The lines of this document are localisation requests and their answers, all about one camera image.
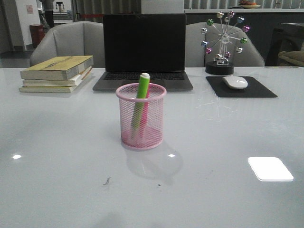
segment black base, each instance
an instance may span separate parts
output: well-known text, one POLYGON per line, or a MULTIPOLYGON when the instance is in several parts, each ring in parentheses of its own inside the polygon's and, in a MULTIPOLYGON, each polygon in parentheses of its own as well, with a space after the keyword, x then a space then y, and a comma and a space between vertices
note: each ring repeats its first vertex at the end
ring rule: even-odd
POLYGON ((234 65, 228 63, 228 65, 218 66, 216 62, 208 62, 205 71, 212 75, 231 75, 234 73, 234 65))

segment pen holder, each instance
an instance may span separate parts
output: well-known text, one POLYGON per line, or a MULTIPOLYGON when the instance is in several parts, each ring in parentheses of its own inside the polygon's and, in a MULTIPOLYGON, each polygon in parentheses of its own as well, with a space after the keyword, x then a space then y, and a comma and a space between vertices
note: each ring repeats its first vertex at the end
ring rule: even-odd
POLYGON ((149 98, 136 98, 138 83, 116 90, 119 97, 120 128, 123 144, 136 150, 147 150, 162 143, 163 98, 167 91, 149 84, 149 98))

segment person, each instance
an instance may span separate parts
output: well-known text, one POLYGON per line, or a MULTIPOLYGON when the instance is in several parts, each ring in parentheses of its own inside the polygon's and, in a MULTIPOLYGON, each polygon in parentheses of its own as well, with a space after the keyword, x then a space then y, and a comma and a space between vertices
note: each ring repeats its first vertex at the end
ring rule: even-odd
POLYGON ((54 19, 53 19, 54 0, 39 0, 39 1, 42 2, 44 15, 46 17, 46 21, 48 25, 50 26, 50 28, 54 27, 54 19))

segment chair backrest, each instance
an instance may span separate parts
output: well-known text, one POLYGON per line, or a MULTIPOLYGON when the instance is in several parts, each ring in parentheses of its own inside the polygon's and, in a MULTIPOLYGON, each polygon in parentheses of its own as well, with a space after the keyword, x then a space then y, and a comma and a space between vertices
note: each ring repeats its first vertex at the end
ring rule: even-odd
POLYGON ((102 23, 79 21, 53 27, 30 57, 30 65, 55 56, 93 55, 94 67, 105 67, 102 23))
MULTIPOLYGON (((201 46, 203 40, 217 40, 218 34, 222 31, 222 25, 214 23, 214 26, 207 26, 206 22, 189 24, 186 26, 186 67, 203 67, 204 63, 213 61, 215 55, 219 52, 219 44, 214 45, 213 51, 210 54, 205 54, 205 49, 201 46), (206 34, 201 33, 202 28, 207 28, 206 34)), ((257 51, 245 32, 238 27, 228 26, 230 34, 234 33, 230 38, 227 49, 231 53, 229 61, 236 67, 263 67, 265 65, 263 57, 257 51), (247 38, 246 44, 240 44, 240 38, 247 38), (236 52, 236 47, 243 47, 242 53, 236 52)))

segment mouse pad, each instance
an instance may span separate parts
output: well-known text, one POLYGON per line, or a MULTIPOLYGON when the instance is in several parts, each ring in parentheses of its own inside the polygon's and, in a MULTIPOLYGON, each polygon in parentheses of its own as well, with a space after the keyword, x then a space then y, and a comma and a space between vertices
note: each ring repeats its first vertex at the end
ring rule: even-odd
POLYGON ((248 86, 245 89, 230 89, 223 81, 222 76, 207 76, 209 84, 213 88, 214 92, 219 97, 277 97, 273 92, 267 89, 264 85, 258 82, 255 78, 244 76, 248 82, 248 86))

